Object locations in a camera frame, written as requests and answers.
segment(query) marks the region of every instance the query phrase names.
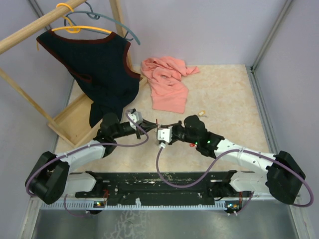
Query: black vest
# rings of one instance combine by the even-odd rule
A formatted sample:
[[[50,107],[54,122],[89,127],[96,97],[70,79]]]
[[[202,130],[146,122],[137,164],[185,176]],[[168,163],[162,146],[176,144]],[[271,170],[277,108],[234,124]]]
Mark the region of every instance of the black vest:
[[[104,114],[113,112],[122,119],[123,108],[139,91],[140,74],[126,63],[130,43],[112,32],[97,40],[72,40],[51,30],[36,39],[60,61],[74,77],[82,91],[93,101],[90,126]]]

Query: wooden pole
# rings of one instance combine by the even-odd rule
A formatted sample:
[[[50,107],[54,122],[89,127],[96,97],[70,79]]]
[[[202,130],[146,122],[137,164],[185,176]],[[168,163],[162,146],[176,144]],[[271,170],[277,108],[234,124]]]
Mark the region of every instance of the wooden pole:
[[[61,131],[67,138],[68,134],[54,121],[54,119],[48,115],[19,85],[15,82],[2,68],[0,68],[0,76],[9,83],[23,98],[26,99],[40,114],[42,114],[56,129]]]
[[[66,3],[72,7],[76,8],[78,5],[84,3],[86,0],[69,0]],[[18,43],[22,42],[26,38],[35,34],[37,31],[41,30],[45,26],[49,25],[53,21],[62,17],[64,14],[70,11],[69,8],[65,6],[59,6],[47,13],[46,15],[40,17],[29,25],[21,28],[19,31],[16,31],[14,34],[6,37],[2,41],[0,41],[0,54],[8,51],[10,48],[14,47]]]
[[[120,23],[124,24],[124,18],[123,18],[123,14],[122,14],[122,8],[121,8],[120,0],[110,0],[110,6],[111,6],[113,18],[116,21],[119,21]],[[125,33],[126,33],[125,28],[121,27],[118,24],[115,24],[115,27],[116,27],[117,34],[119,36],[121,36],[121,37],[124,37]],[[131,59],[130,52],[128,52],[128,55],[127,55],[127,63],[128,63],[129,68],[131,70],[133,70],[132,59]]]

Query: lavender wall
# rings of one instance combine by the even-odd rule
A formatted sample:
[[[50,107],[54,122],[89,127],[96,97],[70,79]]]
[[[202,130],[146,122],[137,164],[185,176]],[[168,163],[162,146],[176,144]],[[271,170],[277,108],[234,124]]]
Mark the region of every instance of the lavender wall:
[[[25,0],[0,1],[0,15],[0,39],[36,20]],[[55,116],[63,109],[72,79],[44,49],[36,51],[39,34],[2,54],[0,67]],[[17,238],[29,201],[24,182],[55,140],[44,117],[0,77],[0,238]]]
[[[47,13],[60,0],[37,0]],[[93,10],[112,17],[108,0],[88,0]],[[134,64],[152,56],[171,55],[188,64],[252,65],[285,0],[121,0],[125,24],[138,36],[133,42]],[[77,10],[89,10],[82,4]],[[93,25],[116,31],[105,19],[72,15],[78,25]],[[63,25],[58,19],[52,27]],[[96,39],[99,33],[82,31],[58,34],[68,38]]]
[[[257,69],[280,149],[290,152],[315,194],[308,209],[319,228],[319,1],[296,0]],[[309,200],[303,190],[304,202]]]

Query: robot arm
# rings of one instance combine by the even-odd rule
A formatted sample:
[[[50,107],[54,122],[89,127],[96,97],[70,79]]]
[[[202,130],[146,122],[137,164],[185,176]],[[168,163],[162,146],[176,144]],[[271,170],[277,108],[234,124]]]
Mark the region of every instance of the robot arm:
[[[177,124],[160,127],[157,138],[162,147],[176,141],[188,142],[196,145],[196,150],[207,157],[216,158],[230,150],[220,158],[223,161],[236,163],[250,170],[250,172],[236,172],[229,184],[237,192],[254,191],[270,193],[277,200],[293,204],[302,186],[302,182],[286,169],[268,161],[263,156],[278,161],[306,178],[303,171],[290,154],[281,151],[278,155],[257,152],[237,145],[220,135],[207,131],[205,124],[198,116],[189,116],[184,120],[184,127]]]
[[[88,144],[58,155],[51,152],[43,153],[27,178],[27,190],[46,204],[54,203],[65,194],[92,191],[97,185],[94,173],[72,172],[88,162],[111,154],[117,146],[115,138],[131,134],[136,134],[137,138],[140,138],[143,132],[136,127],[136,124],[145,132],[158,127],[157,124],[144,120],[141,113],[135,110],[131,111],[128,117],[135,124],[132,122],[119,123],[115,114],[107,114],[103,117],[97,136]],[[212,158],[234,150],[223,156],[221,160],[230,161],[251,170],[251,172],[232,174],[229,185],[237,192],[265,192],[283,203],[292,204],[294,202],[302,183],[285,169],[260,156],[267,156],[281,162],[305,179],[304,173],[288,153],[281,151],[278,155],[273,155],[253,150],[249,151],[254,155],[247,153],[246,148],[207,131],[205,124],[197,116],[187,117],[184,120],[184,127],[181,121],[171,125],[161,125],[158,127],[157,138],[162,147],[165,147],[167,143],[172,145],[178,140],[193,143],[198,152]],[[34,176],[41,167],[44,169]]]
[[[157,124],[144,120],[141,113],[135,110],[128,113],[128,117],[145,132],[157,127]],[[105,115],[97,136],[88,144],[57,155],[49,151],[43,153],[25,182],[27,190],[46,204],[54,203],[65,194],[91,191],[96,184],[96,178],[90,173],[73,172],[89,162],[108,156],[117,146],[115,138],[131,134],[141,138],[143,132],[132,122],[119,123],[115,114]],[[49,165],[34,176],[45,164]]]

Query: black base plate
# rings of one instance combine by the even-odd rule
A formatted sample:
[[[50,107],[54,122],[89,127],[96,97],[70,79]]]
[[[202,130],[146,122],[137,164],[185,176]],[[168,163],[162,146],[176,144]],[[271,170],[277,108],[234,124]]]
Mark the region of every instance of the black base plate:
[[[92,173],[97,183],[91,192],[78,192],[77,198],[102,198],[108,191],[107,205],[135,205],[139,198],[143,206],[214,205],[214,197],[239,197],[229,181],[236,171],[210,172],[193,187],[180,189],[164,183],[157,173]],[[196,181],[203,172],[168,172],[163,176],[173,184]]]

